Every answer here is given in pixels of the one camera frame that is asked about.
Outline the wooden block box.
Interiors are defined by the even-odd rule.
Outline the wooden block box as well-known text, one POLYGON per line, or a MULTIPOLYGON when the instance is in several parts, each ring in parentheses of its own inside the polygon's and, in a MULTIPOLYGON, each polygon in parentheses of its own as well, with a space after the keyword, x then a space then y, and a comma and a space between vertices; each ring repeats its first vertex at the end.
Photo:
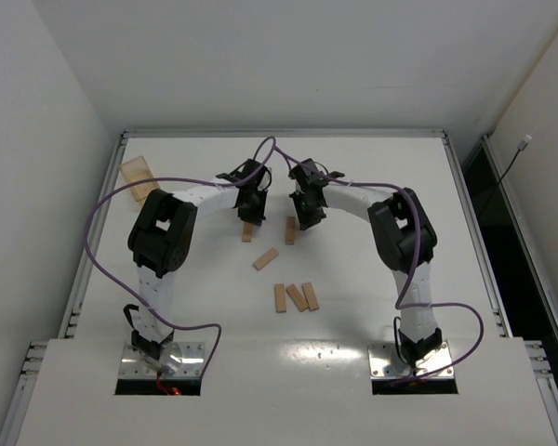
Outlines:
POLYGON ((145 204, 153 190, 159 189, 159 184, 154 180, 153 173, 143 156, 122 163, 119 170, 126 184, 133 183, 130 191, 134 200, 140 206, 145 204))

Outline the wood block tower base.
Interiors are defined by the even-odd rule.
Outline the wood block tower base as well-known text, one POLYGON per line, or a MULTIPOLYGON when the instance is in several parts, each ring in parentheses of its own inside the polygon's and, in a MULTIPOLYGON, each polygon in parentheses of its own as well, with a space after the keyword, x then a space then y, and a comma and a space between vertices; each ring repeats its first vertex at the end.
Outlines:
POLYGON ((293 245, 295 243, 296 230, 293 226, 286 227, 285 244, 293 245))

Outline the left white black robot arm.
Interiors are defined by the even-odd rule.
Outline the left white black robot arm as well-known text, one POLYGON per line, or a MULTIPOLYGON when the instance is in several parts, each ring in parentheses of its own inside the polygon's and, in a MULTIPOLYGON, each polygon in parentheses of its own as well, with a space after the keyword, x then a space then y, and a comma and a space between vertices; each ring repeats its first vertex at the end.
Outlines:
POLYGON ((161 362, 173 342, 175 329, 161 319, 171 308, 176 271, 187 259, 196 222, 235 209, 242 221, 259 226, 271 184, 271 170, 248 159, 204 185, 150 192, 127 242, 138 268, 139 304, 125 307, 131 345, 149 360, 161 362))

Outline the wood block tower top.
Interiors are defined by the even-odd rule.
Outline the wood block tower top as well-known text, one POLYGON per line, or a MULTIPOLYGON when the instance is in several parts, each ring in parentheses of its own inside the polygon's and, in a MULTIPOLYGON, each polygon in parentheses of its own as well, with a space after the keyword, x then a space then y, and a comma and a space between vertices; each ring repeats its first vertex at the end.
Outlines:
POLYGON ((295 241, 296 219, 293 216, 286 218, 286 244, 293 244, 295 241))

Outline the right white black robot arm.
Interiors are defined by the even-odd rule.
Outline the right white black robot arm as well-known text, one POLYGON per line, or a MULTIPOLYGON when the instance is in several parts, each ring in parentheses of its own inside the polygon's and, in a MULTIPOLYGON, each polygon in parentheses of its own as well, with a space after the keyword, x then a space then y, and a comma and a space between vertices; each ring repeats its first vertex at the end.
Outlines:
POLYGON ((302 230, 319 224, 326 209, 337 209, 368 222, 379 258, 391 270, 400 311, 399 353, 410 367, 437 349, 442 331, 432 310, 430 264, 437 236, 416 193, 404 188, 389 194, 347 183, 340 172, 321 173, 315 162, 293 167, 290 194, 302 230))

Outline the wood block diagonal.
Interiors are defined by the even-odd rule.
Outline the wood block diagonal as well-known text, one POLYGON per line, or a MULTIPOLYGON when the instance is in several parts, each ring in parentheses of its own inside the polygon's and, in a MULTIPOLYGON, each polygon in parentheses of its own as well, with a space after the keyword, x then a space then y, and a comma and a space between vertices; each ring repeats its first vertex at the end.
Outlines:
POLYGON ((279 252, 275 248, 271 248, 253 262, 253 268, 256 271, 260 271, 274 261, 278 256, 279 252))

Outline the wood block row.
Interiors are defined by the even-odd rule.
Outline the wood block row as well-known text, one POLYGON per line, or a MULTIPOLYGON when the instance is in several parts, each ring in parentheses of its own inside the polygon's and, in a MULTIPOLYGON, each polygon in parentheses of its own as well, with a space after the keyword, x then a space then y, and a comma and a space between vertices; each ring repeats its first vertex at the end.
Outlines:
POLYGON ((277 283, 274 288, 274 304, 277 313, 286 313, 286 287, 283 283, 277 283))
POLYGON ((307 299, 295 284, 288 285, 286 288, 286 293, 299 312, 303 312, 309 308, 307 299))
POLYGON ((309 311, 316 311, 320 308, 319 302, 311 282, 302 284, 302 291, 308 304, 309 311))

